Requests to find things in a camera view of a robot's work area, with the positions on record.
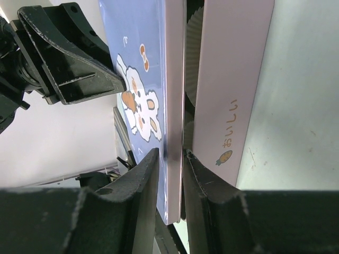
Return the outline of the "silver tin lid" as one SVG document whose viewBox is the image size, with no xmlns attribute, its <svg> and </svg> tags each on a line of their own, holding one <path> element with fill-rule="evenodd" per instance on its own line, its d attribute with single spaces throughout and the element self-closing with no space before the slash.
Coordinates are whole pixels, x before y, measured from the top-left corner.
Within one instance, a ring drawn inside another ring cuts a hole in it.
<svg viewBox="0 0 339 254">
<path fill-rule="evenodd" d="M 136 162 L 159 149 L 157 209 L 167 225 L 181 213 L 186 1 L 100 1 L 118 104 Z"/>
</svg>

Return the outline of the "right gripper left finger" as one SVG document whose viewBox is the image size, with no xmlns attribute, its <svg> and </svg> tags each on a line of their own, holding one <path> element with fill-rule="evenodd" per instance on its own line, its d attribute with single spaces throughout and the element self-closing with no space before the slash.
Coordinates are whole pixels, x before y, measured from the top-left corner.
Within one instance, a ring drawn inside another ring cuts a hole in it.
<svg viewBox="0 0 339 254">
<path fill-rule="evenodd" d="M 1 190 L 1 253 L 152 253 L 159 150 L 97 191 Z"/>
</svg>

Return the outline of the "lavender cookie tin box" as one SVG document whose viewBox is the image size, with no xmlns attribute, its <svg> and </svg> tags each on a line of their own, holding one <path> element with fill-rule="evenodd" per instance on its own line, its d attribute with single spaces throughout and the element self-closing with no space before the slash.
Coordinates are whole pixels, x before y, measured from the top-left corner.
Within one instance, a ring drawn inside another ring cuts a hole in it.
<svg viewBox="0 0 339 254">
<path fill-rule="evenodd" d="M 200 7 L 197 98 L 184 143 L 208 169 L 235 185 L 274 1 L 204 1 Z"/>
</svg>

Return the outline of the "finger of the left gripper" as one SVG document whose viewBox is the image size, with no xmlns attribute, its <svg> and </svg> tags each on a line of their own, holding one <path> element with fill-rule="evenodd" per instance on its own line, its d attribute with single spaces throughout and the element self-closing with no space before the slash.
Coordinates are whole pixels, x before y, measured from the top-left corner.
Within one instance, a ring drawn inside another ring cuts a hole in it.
<svg viewBox="0 0 339 254">
<path fill-rule="evenodd" d="M 68 41 L 109 69 L 113 69 L 108 46 L 91 27 L 77 3 L 68 2 L 43 9 Z"/>
</svg>

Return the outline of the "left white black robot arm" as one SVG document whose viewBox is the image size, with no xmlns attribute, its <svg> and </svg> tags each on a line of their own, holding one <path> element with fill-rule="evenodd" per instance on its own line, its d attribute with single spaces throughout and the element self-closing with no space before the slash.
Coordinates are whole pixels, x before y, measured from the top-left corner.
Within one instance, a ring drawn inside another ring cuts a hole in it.
<svg viewBox="0 0 339 254">
<path fill-rule="evenodd" d="M 77 3 L 23 6 L 17 19 L 1 19 L 1 130 L 25 93 L 38 92 L 48 104 L 77 104 L 124 92 L 108 46 Z"/>
</svg>

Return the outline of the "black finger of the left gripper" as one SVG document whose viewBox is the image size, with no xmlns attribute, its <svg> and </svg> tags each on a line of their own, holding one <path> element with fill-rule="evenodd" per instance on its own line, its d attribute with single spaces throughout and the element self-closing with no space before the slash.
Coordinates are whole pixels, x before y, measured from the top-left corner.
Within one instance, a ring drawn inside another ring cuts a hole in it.
<svg viewBox="0 0 339 254">
<path fill-rule="evenodd" d="M 38 52 L 42 73 L 57 102 L 70 105 L 124 92 L 123 78 L 68 41 L 43 8 L 22 7 L 17 20 Z"/>
</svg>

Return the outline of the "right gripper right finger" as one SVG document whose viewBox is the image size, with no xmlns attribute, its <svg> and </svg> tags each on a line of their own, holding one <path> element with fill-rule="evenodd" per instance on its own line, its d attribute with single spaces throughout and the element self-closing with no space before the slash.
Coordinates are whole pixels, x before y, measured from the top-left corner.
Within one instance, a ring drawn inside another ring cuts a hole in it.
<svg viewBox="0 0 339 254">
<path fill-rule="evenodd" d="M 239 190 L 184 152 L 190 253 L 338 253 L 338 192 Z"/>
</svg>

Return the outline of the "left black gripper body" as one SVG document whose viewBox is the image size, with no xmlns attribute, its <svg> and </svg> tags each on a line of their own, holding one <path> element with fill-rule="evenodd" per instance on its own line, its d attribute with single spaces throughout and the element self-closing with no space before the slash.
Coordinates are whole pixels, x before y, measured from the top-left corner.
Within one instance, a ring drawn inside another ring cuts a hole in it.
<svg viewBox="0 0 339 254">
<path fill-rule="evenodd" d="M 42 61 L 20 21 L 8 23 L 1 17 L 1 77 L 14 93 L 36 92 L 49 104 L 57 103 L 57 95 L 42 73 Z"/>
</svg>

